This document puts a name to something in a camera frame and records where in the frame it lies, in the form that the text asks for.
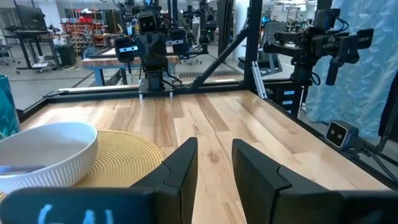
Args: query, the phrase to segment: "chair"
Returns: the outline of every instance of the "chair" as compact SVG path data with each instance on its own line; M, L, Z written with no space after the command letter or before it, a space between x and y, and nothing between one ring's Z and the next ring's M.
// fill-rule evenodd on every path
M261 70L261 76L271 75L275 73L282 72L282 65L280 64L280 60L277 53L265 53L262 50L262 46L266 43L267 40L272 38L276 32L283 32L285 30L286 23L284 22L268 22L264 28L264 34L261 37L261 43L258 49L258 58L257 62L259 68ZM246 62L245 57L238 58L238 67L244 70L244 65Z
M9 65L8 60L12 60L12 62L15 63L14 56L12 56L11 48L11 45L3 44L3 40L0 39L0 55L6 65Z

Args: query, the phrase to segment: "workbench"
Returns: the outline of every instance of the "workbench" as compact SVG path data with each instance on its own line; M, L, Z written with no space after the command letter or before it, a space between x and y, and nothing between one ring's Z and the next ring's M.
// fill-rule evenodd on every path
M242 139L273 160L330 190L388 190L274 105L250 91L170 98L48 104L23 129L82 121L99 130L138 134L166 156L198 138L198 182L192 223L245 223L236 189L231 147Z
M167 47L167 52L172 53L173 47ZM83 65L83 68L94 71L95 83L97 86L104 86L105 84L103 69L110 69L110 68L119 68L122 70L126 69L126 64L118 61L114 48L98 52L98 54L95 56L97 57L84 59L83 61L81 61L81 64ZM179 57L177 55L171 55L167 56L167 59L169 60L169 72L170 72L171 68L173 68L176 64L178 64ZM130 63L130 66L132 68L137 68L137 67L140 68L141 59L139 57L136 57L134 61Z

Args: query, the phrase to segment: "gray floor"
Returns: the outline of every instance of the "gray floor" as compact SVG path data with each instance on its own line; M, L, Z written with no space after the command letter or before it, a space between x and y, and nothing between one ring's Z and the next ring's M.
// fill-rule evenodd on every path
M50 49L48 46L43 46L43 51L44 54L49 54ZM49 68L43 73L33 70L21 70L21 73L17 74L16 67L25 67L25 60L23 58L22 50L18 45L14 46L12 53L14 54L16 60L21 61L21 64L18 65L17 63L12 63L7 66L3 62L0 62L0 71L2 74L5 74L9 77L14 101L19 109L24 110L28 108L30 105L40 100L48 92L58 90L59 88L88 87L95 85L93 72L83 69L81 67L80 60L78 60L76 70L62 69L52 71L51 68ZM182 61L181 64L178 64L175 68L177 74L203 73L214 62L215 57L217 57L217 46L209 46L209 53L210 55L201 55L195 58L192 65L189 65L189 62ZM280 55L279 58L283 67L283 72L266 76L267 79L288 78L293 72L294 67L290 64L291 58L283 55ZM104 70L105 79L109 79L115 72L116 69ZM243 74L243 70L238 67L238 62L233 60L232 55L226 59L225 64L221 64L216 69L216 72ZM133 70L133 75L135 75L135 77L138 76L138 73L138 70ZM312 128L316 129L320 133L324 133L326 131L326 125L311 123L304 111L300 112L299 119L309 124ZM367 140L373 144L377 144L379 138ZM398 160L398 144L394 142L388 142L384 149L384 153L393 159ZM367 158L366 156L361 156L361 158L381 171L379 166L377 166L377 164L371 158ZM398 167L394 167L388 163L386 164L394 174L398 175Z

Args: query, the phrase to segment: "black metal frame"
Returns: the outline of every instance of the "black metal frame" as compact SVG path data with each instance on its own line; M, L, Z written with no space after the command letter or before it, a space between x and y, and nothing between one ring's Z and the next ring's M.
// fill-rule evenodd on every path
M204 74L198 77L190 86L185 88L175 88L174 95L184 95L184 94L194 94L194 93L211 93L211 92L222 92L222 91L239 91L239 90L251 90L256 91L256 86L254 83L254 77L251 71L251 62L257 60L257 43L259 36L257 32L249 32L250 29L259 30L261 21L261 9L262 2L257 0L251 0L249 19L247 20L246 27L238 34L237 38L224 50L224 52L214 61L214 63L204 72ZM248 46L246 48L246 69L244 73L244 80L242 82L228 82L228 83L204 83L205 80L215 71L217 66L219 66L227 56L234 50L236 46L244 39L248 38ZM292 80L264 80L263 84L265 88L297 88L301 86L308 86L308 83L298 83ZM169 96L169 92L153 93L146 97L153 96ZM113 87L99 87L93 88L91 90L79 90L77 89L67 89L58 91L56 93L50 93L36 104L27 108L23 113L19 113L20 122L24 122L30 117L34 116L42 108L44 108L49 103L68 103L77 101L91 101L91 100L113 100L113 99L123 99L123 98L138 98L139 88L121 86L118 89ZM313 134L315 137L323 141L325 144L329 145L323 134L311 128L309 125L305 124L298 118L291 116L285 109L277 105L273 101L266 100L270 105L280 111L282 114L286 115L288 118L293 120L295 123L303 127L305 130ZM398 190L398 183L388 178L383 173L379 172L375 168L371 167L364 161L361 161L359 157L353 157L351 154L347 154L336 150L343 157L350 160L352 163L356 164L362 170L366 171L372 175L375 179L382 182L384 185L390 187L393 190Z

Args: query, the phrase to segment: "blue fabric curtain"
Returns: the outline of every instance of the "blue fabric curtain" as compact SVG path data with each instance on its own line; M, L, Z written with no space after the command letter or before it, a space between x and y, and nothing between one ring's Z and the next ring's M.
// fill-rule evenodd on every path
M340 68L335 86L325 85L331 57L317 63L313 71L322 84L308 91L307 116L312 122L343 120L357 126L362 137L376 137L398 70L398 1L334 0L332 8L341 9L340 17L352 34L374 28L373 43L370 49L359 51L357 64Z

